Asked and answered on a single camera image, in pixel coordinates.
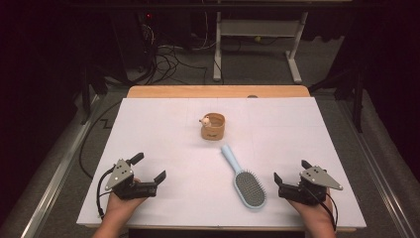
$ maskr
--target black cable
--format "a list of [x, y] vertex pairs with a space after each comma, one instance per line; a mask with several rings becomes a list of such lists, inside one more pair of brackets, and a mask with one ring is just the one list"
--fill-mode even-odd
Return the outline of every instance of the black cable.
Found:
[[101, 115], [99, 115], [99, 117], [98, 117], [98, 119], [96, 119], [95, 120], [95, 122], [93, 122], [93, 124], [92, 124], [92, 126], [90, 126], [90, 128], [89, 128], [89, 130], [87, 131], [87, 133], [86, 133], [86, 136], [84, 137], [84, 139], [83, 139], [83, 142], [82, 142], [82, 144], [81, 144], [81, 147], [80, 147], [80, 151], [79, 151], [79, 158], [78, 158], [78, 160], [79, 160], [79, 165], [80, 165], [80, 168], [82, 169], [82, 171], [84, 172], [84, 174], [85, 175], [87, 175], [90, 179], [93, 179], [93, 176], [84, 168], [84, 166], [83, 166], [83, 164], [82, 164], [82, 157], [81, 157], [81, 154], [83, 153], [83, 149], [84, 149], [84, 145], [86, 144], [86, 141], [87, 141], [87, 138], [89, 137], [89, 135], [90, 135], [90, 132], [92, 131], [92, 129], [94, 128], [94, 126], [96, 125], [96, 123], [98, 123], [98, 121], [100, 120], [100, 119], [102, 119], [102, 117], [108, 112], [108, 111], [110, 111], [113, 107], [115, 107], [116, 105], [118, 105], [118, 104], [120, 104], [122, 101], [118, 101], [118, 102], [116, 102], [116, 103], [114, 103], [113, 105], [111, 105], [108, 109], [106, 109]]

